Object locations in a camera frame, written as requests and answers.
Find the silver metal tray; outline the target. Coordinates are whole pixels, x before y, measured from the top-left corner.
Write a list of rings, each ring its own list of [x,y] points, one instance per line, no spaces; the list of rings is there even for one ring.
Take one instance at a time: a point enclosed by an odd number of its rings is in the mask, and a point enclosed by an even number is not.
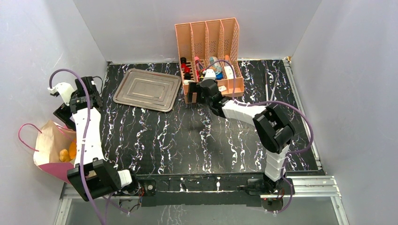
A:
[[[132,68],[124,74],[113,101],[122,105],[169,112],[181,84],[182,79],[177,75]]]

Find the metal tongs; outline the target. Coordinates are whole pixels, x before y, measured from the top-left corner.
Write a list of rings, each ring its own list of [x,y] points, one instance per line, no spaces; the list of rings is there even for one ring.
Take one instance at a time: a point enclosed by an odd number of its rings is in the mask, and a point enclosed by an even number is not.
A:
[[[266,94],[266,101],[270,101],[274,99],[275,90],[279,78],[279,71],[276,70],[275,74],[272,74],[270,70],[266,70],[266,83],[265,83],[265,94]]]

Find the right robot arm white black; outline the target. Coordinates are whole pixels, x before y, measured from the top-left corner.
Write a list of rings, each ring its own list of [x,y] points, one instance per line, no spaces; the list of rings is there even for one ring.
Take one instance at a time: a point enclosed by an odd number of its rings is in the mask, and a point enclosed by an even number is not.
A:
[[[225,119],[235,119],[253,125],[261,144],[267,152],[266,166],[261,179],[248,179],[247,184],[239,186],[250,195],[277,194],[283,188],[285,179],[285,160],[292,138],[296,131],[285,113],[276,104],[269,106],[249,106],[224,97],[219,91],[217,81],[203,80],[188,86],[188,100],[197,93],[197,102],[206,103],[213,114]]]

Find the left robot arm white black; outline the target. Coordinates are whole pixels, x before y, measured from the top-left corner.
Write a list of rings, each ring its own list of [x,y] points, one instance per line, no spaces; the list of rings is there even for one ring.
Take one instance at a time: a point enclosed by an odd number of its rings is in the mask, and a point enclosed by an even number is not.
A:
[[[50,95],[61,96],[64,102],[54,115],[76,132],[77,156],[74,167],[67,171],[68,181],[86,202],[89,200],[87,191],[92,199],[121,189],[135,195],[140,190],[140,182],[128,169],[118,171],[104,158],[100,137],[102,98],[93,77],[83,77],[82,81],[89,93],[90,107],[87,107],[86,95],[78,79],[75,89],[66,82],[48,88]]]

